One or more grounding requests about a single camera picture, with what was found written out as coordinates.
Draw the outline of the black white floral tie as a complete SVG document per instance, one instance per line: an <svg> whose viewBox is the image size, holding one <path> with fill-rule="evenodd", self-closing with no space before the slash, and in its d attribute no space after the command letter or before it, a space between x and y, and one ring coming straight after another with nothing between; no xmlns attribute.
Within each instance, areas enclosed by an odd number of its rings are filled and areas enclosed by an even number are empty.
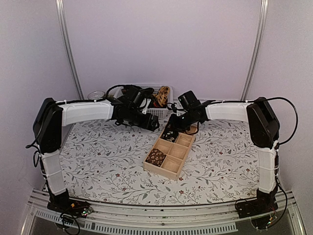
<svg viewBox="0 0 313 235"><path fill-rule="evenodd" d="M178 136L179 132L177 131L164 131L161 135L161 139L169 142L175 142Z"/></svg>

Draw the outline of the white plastic basket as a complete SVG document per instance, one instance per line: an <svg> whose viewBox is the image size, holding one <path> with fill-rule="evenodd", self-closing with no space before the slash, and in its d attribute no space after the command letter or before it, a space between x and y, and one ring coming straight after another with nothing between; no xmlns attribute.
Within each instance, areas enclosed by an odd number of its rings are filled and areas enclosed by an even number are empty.
<svg viewBox="0 0 313 235"><path fill-rule="evenodd" d="M173 88L169 85L152 85L152 84L132 84L132 85L136 85L136 86L139 86L143 89L145 88L153 88L154 89L154 92L152 94L152 97L150 98L151 99L151 103L149 105L149 108L147 110L147 113L150 113L152 115L156 115L159 117L159 119L164 119L166 116L167 116L167 113L168 113L168 109L167 109L167 106L164 107L164 108L155 108L154 107L154 100L155 100L155 97L154 95L157 94L158 90L162 87L162 86L168 86L170 88L170 92L169 92L169 95L168 95L168 102L173 102ZM112 88L111 90L109 90L109 93L108 93L108 97L114 97L114 98L120 98L123 93L122 93L122 89L125 85L119 85L119 86L116 86L114 88ZM146 99L144 99L144 101L142 102L142 106L144 106L146 103Z"/></svg>

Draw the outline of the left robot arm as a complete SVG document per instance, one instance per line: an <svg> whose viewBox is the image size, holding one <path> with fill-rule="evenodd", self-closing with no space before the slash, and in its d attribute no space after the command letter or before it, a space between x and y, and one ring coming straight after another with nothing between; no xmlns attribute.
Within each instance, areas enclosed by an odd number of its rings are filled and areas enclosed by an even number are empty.
<svg viewBox="0 0 313 235"><path fill-rule="evenodd" d="M43 101L33 123L34 141L26 148L36 149L33 164L41 169L49 193L48 207L52 210L69 212L90 206L70 199L63 180L60 153L64 127L73 128L77 123L94 120L113 120L117 126L136 126L150 131L159 127L158 117L144 112L151 102L153 88L123 87L126 91L120 98L105 94L94 100L56 101L49 97Z"/></svg>

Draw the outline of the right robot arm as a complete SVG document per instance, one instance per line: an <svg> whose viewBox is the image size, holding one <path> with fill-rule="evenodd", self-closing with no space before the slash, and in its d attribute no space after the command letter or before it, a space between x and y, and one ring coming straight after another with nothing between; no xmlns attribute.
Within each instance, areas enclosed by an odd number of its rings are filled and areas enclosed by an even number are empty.
<svg viewBox="0 0 313 235"><path fill-rule="evenodd" d="M248 123L250 138L256 147L259 158L259 186L256 199L240 199L235 209L240 218L260 215L278 209L275 195L280 190L278 180L279 156L279 120L270 106L270 98L259 97L246 101L207 100L201 103L192 91L178 97L184 114L177 115L177 108L166 125L174 132L187 132L192 124L201 124L209 120L238 120Z"/></svg>

